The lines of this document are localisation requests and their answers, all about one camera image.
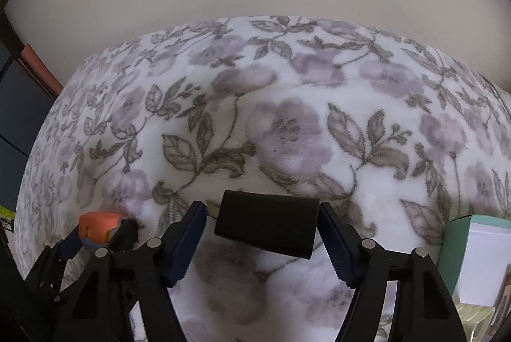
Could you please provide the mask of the small orange blue toy knife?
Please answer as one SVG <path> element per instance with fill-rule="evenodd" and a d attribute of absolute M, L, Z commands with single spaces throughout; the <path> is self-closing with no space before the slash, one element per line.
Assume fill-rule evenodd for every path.
<path fill-rule="evenodd" d="M 78 235 L 87 248 L 106 246 L 119 229 L 124 217 L 116 212 L 87 212 L 79 217 Z"/>

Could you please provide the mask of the black power adapter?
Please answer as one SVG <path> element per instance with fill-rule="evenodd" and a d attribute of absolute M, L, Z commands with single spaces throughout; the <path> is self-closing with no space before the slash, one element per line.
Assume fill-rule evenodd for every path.
<path fill-rule="evenodd" d="M 224 192 L 214 233 L 280 255 L 310 259 L 320 200 Z"/>

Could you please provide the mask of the floral fleece blanket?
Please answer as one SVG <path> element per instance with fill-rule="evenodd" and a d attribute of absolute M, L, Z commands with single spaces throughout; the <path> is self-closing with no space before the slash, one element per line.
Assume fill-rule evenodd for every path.
<path fill-rule="evenodd" d="M 215 233 L 224 192 L 328 202 L 352 253 L 310 259 Z M 207 222 L 168 287 L 166 231 Z M 239 17 L 89 57 L 51 106 L 15 221 L 23 279 L 64 290 L 98 248 L 50 249 L 87 212 L 139 225 L 120 269 L 133 341 L 467 341 L 438 271 L 447 224 L 510 222 L 510 96 L 426 44 L 353 22 Z"/>

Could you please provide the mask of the teal cardboard box tray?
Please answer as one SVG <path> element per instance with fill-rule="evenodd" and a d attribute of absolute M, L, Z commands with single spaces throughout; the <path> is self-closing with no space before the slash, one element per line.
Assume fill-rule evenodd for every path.
<path fill-rule="evenodd" d="M 510 222 L 471 215 L 447 224 L 438 271 L 456 302 L 492 307 L 510 266 Z"/>

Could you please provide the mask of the cream plastic hair clip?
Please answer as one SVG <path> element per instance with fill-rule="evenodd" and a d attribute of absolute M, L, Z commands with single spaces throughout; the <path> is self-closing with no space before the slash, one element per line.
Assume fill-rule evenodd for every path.
<path fill-rule="evenodd" d="M 458 303 L 456 310 L 468 342 L 491 341 L 504 321 L 494 307 Z"/>

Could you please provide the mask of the dark blue cabinet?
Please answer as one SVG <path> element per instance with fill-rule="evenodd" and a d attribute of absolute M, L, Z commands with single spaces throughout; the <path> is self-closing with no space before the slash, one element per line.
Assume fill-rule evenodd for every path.
<path fill-rule="evenodd" d="M 1 48 L 1 206 L 16 210 L 18 193 L 34 140 L 54 98 L 23 65 Z"/>

